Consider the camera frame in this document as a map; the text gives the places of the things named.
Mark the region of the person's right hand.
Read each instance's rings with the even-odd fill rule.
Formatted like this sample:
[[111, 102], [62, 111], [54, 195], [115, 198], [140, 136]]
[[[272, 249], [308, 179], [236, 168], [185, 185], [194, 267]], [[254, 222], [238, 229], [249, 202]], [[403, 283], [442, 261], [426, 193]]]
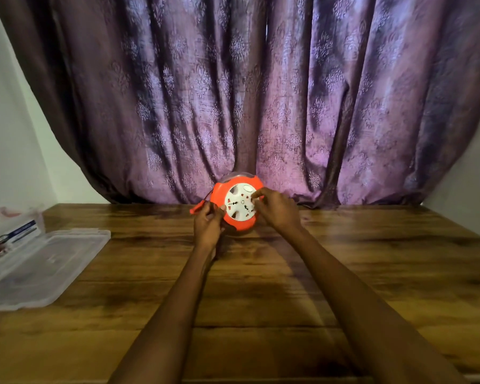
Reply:
[[252, 194], [252, 203], [253, 200], [266, 200], [269, 205], [269, 219], [265, 221], [282, 236], [289, 236], [302, 229], [297, 205], [285, 194], [263, 187]]

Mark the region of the person's left hand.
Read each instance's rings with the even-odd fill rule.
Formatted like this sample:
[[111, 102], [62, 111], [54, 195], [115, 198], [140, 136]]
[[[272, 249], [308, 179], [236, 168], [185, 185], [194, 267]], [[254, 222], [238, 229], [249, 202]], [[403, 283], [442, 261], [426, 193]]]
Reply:
[[205, 222], [205, 204], [194, 217], [194, 247], [200, 252], [210, 254], [215, 250], [224, 229], [222, 224]]

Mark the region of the orange cable reel extension socket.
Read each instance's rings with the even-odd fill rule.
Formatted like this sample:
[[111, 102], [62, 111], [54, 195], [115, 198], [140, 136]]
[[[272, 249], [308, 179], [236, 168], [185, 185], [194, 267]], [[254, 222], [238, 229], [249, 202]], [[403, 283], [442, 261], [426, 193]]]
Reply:
[[225, 206], [224, 223], [230, 231], [244, 233], [256, 223], [252, 194], [263, 187], [255, 174], [231, 172], [213, 186], [209, 200], [217, 207]]

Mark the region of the person's left forearm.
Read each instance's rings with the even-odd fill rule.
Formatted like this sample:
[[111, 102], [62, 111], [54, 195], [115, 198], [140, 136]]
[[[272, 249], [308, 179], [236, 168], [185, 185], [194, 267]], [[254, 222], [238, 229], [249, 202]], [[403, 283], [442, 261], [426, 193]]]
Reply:
[[215, 248], [196, 245], [160, 307], [107, 384], [180, 384], [201, 292]]

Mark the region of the person's right forearm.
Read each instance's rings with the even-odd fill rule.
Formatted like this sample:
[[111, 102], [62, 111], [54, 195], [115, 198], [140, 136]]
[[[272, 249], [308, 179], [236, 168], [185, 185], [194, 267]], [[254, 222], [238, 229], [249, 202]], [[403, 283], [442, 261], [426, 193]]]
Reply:
[[408, 321], [300, 223], [276, 227], [308, 268], [354, 352], [379, 384], [469, 384]]

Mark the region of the purple patterned curtain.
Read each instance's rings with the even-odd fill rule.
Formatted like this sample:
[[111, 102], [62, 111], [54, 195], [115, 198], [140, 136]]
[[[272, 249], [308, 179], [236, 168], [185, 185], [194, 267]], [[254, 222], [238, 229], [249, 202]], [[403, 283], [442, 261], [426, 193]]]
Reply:
[[310, 208], [419, 204], [480, 120], [480, 0], [0, 0], [62, 149], [112, 203], [233, 171]]

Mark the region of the clear plastic container lid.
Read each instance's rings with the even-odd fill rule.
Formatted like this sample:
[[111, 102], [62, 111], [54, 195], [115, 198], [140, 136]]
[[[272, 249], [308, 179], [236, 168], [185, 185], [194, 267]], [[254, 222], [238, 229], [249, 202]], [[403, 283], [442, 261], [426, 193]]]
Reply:
[[0, 257], [0, 312], [52, 304], [111, 239], [96, 228], [58, 230]]

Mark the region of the clear plastic storage box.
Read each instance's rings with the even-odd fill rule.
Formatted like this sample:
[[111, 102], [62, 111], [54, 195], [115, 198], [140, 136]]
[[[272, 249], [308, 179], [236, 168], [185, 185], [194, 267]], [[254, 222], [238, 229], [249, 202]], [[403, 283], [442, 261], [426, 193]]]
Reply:
[[44, 233], [43, 216], [37, 209], [23, 213], [0, 207], [0, 259]]

